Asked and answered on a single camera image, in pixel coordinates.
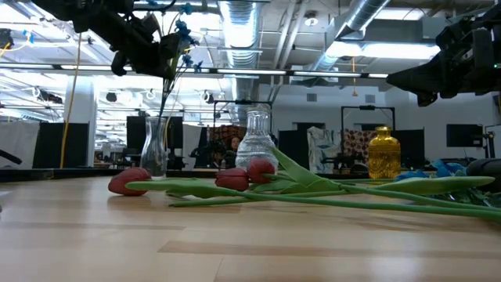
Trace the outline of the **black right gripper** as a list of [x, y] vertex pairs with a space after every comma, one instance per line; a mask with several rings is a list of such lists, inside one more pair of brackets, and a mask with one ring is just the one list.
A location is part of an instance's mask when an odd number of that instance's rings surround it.
[[436, 37], [440, 48], [436, 57], [417, 67], [389, 74], [386, 82], [417, 94], [419, 107], [434, 103], [438, 99], [436, 92], [441, 98], [456, 96], [465, 84], [463, 79], [474, 69], [474, 32], [484, 30], [481, 22], [481, 17], [473, 14], [461, 16]]

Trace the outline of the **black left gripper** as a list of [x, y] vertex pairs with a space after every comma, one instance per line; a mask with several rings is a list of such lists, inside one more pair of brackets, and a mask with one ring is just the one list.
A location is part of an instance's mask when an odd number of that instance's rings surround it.
[[177, 33], [163, 36], [160, 41], [153, 40], [152, 24], [157, 22], [148, 17], [140, 20], [132, 17], [125, 20], [116, 13], [110, 13], [109, 27], [112, 38], [107, 39], [110, 47], [116, 52], [111, 64], [112, 72], [124, 76], [130, 65], [137, 74], [145, 74], [159, 78], [173, 78], [174, 71], [169, 61], [178, 55], [181, 37]]

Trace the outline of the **blue artificial flower bunch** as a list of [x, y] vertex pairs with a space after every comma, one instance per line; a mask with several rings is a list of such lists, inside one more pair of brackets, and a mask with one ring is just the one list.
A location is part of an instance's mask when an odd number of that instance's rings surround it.
[[[426, 173], [420, 169], [401, 173], [395, 178], [395, 181], [402, 181], [411, 178], [443, 178], [447, 176], [467, 176], [467, 168], [459, 163], [445, 163], [442, 160], [436, 160], [432, 163], [436, 169], [435, 172]], [[486, 192], [476, 187], [469, 187], [465, 190], [457, 190], [448, 193], [428, 195], [430, 198], [443, 201], [452, 201], [461, 204], [474, 204], [490, 208], [501, 208], [501, 192]]]
[[178, 14], [174, 17], [171, 22], [171, 26], [169, 27], [169, 35], [174, 35], [175, 39], [178, 39], [178, 42], [174, 44], [174, 57], [172, 59], [168, 59], [167, 61], [168, 66], [174, 74], [173, 78], [165, 78], [163, 80], [158, 119], [160, 119], [163, 115], [167, 99], [175, 87], [177, 80], [180, 79], [180, 77], [194, 65], [189, 52], [200, 43], [190, 35], [191, 30], [188, 28], [187, 23], [182, 20], [183, 15], [189, 16], [193, 12], [194, 7], [189, 2], [181, 5]]

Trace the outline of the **amber glass vase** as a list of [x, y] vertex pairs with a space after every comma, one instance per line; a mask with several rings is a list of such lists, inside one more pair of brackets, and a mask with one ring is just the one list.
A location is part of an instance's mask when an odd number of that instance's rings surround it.
[[401, 145], [387, 126], [376, 128], [369, 142], [368, 167], [371, 179], [394, 179], [401, 173]]

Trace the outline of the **tall slim clear glass vase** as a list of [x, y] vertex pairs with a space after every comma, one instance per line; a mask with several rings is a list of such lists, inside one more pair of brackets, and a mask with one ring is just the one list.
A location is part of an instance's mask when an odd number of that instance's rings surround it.
[[166, 177], [168, 156], [165, 149], [165, 117], [146, 118], [146, 139], [142, 148], [140, 167], [149, 171], [153, 180]]

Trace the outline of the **clear ribbed bulbous glass vase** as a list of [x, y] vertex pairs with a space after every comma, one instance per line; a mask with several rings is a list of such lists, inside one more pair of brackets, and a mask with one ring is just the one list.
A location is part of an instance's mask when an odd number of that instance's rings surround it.
[[254, 157], [269, 161], [274, 168], [279, 162], [273, 154], [275, 144], [270, 137], [270, 113], [253, 107], [247, 110], [247, 131], [236, 152], [235, 165], [247, 169]]

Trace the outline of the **black partition panel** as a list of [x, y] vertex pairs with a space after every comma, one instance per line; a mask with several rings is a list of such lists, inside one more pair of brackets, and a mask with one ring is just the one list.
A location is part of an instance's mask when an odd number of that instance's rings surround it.
[[306, 131], [279, 131], [279, 150], [303, 168], [309, 169]]
[[[128, 116], [126, 121], [127, 148], [140, 152], [146, 141], [147, 117]], [[169, 149], [183, 148], [183, 119], [172, 117], [168, 123], [167, 145]]]
[[[88, 124], [70, 123], [67, 131], [64, 168], [87, 165]], [[64, 123], [41, 123], [34, 152], [33, 168], [59, 168]]]
[[422, 168], [426, 163], [423, 129], [396, 130], [391, 136], [400, 142], [401, 164], [405, 168]]

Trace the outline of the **black monitor screen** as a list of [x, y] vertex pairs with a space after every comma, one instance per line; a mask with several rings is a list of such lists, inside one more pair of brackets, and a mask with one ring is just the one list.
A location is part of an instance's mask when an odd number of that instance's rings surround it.
[[475, 124], [446, 125], [447, 147], [482, 147], [483, 127]]

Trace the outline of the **patterned cloth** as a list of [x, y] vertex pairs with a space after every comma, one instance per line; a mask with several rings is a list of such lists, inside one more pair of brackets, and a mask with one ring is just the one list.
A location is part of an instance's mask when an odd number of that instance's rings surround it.
[[375, 131], [345, 129], [343, 131], [342, 153], [356, 161], [366, 163], [369, 155], [369, 143], [377, 136]]
[[221, 141], [225, 145], [226, 149], [228, 149], [229, 140], [233, 136], [238, 136], [241, 138], [242, 142], [247, 129], [236, 125], [222, 125], [219, 127], [210, 127], [208, 132], [210, 141]]

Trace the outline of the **white building column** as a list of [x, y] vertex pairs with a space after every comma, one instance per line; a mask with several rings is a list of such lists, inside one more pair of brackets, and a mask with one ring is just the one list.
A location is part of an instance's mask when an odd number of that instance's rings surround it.
[[67, 79], [64, 101], [64, 121], [71, 124], [87, 124], [87, 155], [85, 165], [94, 166], [96, 118], [99, 93], [94, 85], [94, 77], [70, 76]]

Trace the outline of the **white and blue cloth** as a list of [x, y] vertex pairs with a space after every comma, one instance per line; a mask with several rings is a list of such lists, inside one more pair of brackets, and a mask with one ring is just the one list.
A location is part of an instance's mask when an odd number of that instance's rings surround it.
[[333, 163], [323, 163], [326, 158], [334, 158], [340, 152], [339, 131], [311, 127], [307, 129], [309, 171], [315, 174], [332, 174]]

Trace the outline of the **person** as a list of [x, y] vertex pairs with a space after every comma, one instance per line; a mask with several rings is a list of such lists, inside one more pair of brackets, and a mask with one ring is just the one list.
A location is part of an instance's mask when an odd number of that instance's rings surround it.
[[229, 147], [225, 152], [225, 163], [227, 168], [235, 168], [236, 167], [236, 156], [237, 151], [239, 149], [239, 145], [241, 142], [241, 138], [238, 136], [233, 136], [229, 140]]

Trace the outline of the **white partition panel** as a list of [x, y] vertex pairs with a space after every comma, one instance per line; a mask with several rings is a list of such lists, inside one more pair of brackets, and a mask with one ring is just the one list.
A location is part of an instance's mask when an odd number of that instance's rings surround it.
[[21, 164], [15, 164], [0, 157], [0, 168], [33, 168], [39, 129], [40, 124], [37, 122], [0, 122], [0, 150], [12, 154], [22, 161]]

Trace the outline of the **silver ventilation duct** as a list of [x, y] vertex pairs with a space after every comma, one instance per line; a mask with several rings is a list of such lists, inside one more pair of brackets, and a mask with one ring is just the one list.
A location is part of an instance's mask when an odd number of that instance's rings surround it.
[[324, 34], [324, 48], [309, 67], [310, 71], [330, 71], [341, 58], [361, 54], [358, 42], [366, 28], [391, 0], [352, 0], [348, 11], [334, 17]]
[[[224, 35], [228, 68], [254, 69], [258, 65], [258, 53], [252, 51], [258, 46], [258, 28], [262, 4], [248, 1], [221, 1], [218, 3], [222, 13], [222, 32]], [[257, 100], [254, 79], [231, 78], [233, 100]], [[247, 124], [249, 105], [230, 103], [230, 116], [235, 125]]]

